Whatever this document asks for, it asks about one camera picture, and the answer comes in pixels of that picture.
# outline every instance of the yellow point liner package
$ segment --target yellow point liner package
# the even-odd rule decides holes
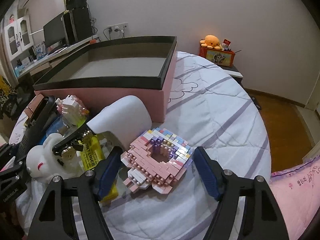
[[[84,144],[83,152],[81,152],[81,160],[83,163],[84,171],[92,170],[97,166],[98,162],[104,160],[105,156],[102,152],[99,139],[96,135],[92,136],[90,143]],[[111,201],[118,196],[118,191],[116,185],[113,183],[110,192],[107,196],[103,198],[102,201]]]

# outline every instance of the pink pillow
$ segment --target pink pillow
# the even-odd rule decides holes
[[[275,196],[290,240],[297,240],[320,206],[320,156],[311,162],[271,174]]]

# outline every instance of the white cabinet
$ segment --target white cabinet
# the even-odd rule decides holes
[[[4,36],[10,61],[33,46],[29,17],[24,16],[4,27]]]

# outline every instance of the bed sheet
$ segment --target bed sheet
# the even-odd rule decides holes
[[[23,135],[24,114],[10,137],[17,143]],[[268,135],[262,118],[243,88],[220,67],[186,52],[178,52],[176,70],[165,122],[166,128],[189,142],[203,146],[211,159],[238,176],[270,179],[271,157]],[[122,181],[126,169],[119,171],[119,197],[101,206],[115,240],[202,239],[217,202],[210,197],[192,164],[169,195],[154,190],[130,194]],[[36,207],[46,185],[32,180],[28,190],[16,201],[20,223],[28,233]],[[244,207],[239,199],[230,239],[237,239]],[[73,199],[80,239],[87,239],[77,198]]]

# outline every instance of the wooden floor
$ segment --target wooden floor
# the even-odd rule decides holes
[[[266,95],[249,94],[257,98],[262,108],[259,112],[269,137],[271,171],[281,171],[302,164],[302,157],[312,146],[296,107]]]

